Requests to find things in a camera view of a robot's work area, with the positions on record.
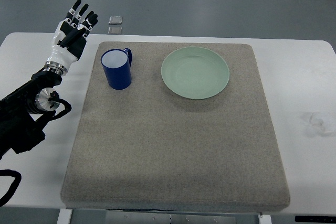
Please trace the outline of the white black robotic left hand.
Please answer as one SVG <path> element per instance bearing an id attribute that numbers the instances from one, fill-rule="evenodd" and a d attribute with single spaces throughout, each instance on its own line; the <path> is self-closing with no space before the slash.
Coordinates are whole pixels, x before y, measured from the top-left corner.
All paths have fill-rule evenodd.
<path id="1" fill-rule="evenodd" d="M 51 42 L 51 55 L 44 65 L 46 71 L 65 76 L 70 66 L 81 58 L 87 37 L 98 23 L 98 15 L 87 12 L 89 5 L 81 3 L 77 0 L 59 22 Z"/>

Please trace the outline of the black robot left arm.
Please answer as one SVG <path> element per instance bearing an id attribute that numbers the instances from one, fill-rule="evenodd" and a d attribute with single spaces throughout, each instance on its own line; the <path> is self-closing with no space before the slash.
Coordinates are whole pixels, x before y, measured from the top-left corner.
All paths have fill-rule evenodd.
<path id="1" fill-rule="evenodd" d="M 44 127 L 72 107 L 54 89 L 62 82 L 56 69 L 41 69 L 1 100 L 1 156 L 30 151 L 45 139 Z"/>

